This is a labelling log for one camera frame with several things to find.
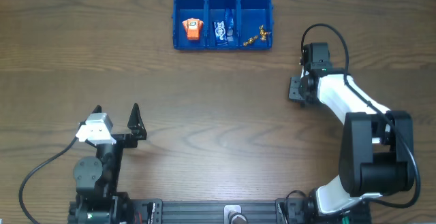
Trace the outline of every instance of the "wooden tabletop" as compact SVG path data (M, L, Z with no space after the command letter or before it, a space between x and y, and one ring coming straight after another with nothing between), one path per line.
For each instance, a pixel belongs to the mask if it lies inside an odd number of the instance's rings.
M163 200L276 199L338 174L342 124L324 106L287 98L300 38L313 23L343 34L350 71L367 94L414 120L422 176L406 210L372 204L375 223L436 221L436 0L272 0L270 51L187 52L172 46L173 0L0 0L0 219L29 223L23 178L65 148L97 105L127 131L135 102L149 138L125 150L119 191ZM344 64L339 39L314 29ZM25 203L42 223L65 223L77 143L41 169ZM410 193L388 200L406 202Z

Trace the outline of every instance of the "orange package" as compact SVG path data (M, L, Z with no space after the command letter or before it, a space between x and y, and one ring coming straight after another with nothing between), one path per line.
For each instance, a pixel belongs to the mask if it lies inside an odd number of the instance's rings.
M189 18L182 22L186 31L186 37L188 40L199 40L200 32L203 27L203 21L200 19Z

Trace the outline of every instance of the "wooden table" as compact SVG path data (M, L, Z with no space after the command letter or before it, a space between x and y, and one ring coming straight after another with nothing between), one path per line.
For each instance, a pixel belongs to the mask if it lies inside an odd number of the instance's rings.
M97 104L115 131L140 105L149 139L125 151L119 181L132 198L276 199L328 183L342 124L287 98L301 35L325 22L347 40L358 85L414 118L420 200L407 210L373 204L374 222L436 221L436 0L272 1L271 51L182 52L172 47L173 0L0 0L0 219L29 222L21 181ZM333 33L316 29L309 42L328 42L343 65ZM88 155L77 143L29 181L25 203L38 221L65 222L73 167Z

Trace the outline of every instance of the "blue snack wrapper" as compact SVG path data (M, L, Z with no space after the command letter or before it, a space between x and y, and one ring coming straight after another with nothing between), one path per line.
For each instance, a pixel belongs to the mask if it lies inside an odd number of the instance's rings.
M217 45L227 44L227 34L224 21L213 22L215 28L215 41Z
M227 36L232 37L233 28L234 28L232 9L225 9L224 18L225 18L225 23L227 24Z

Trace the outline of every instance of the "blue bin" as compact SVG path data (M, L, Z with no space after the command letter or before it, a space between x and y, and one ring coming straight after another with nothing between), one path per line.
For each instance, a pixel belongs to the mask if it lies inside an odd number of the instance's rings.
M174 0L172 40L177 50L265 50L273 45L273 5L271 0ZM234 17L233 41L216 45L214 21L224 20L225 9L231 9ZM189 41L182 21L197 18L204 22L199 41ZM271 34L265 42L260 39L243 46L264 25Z

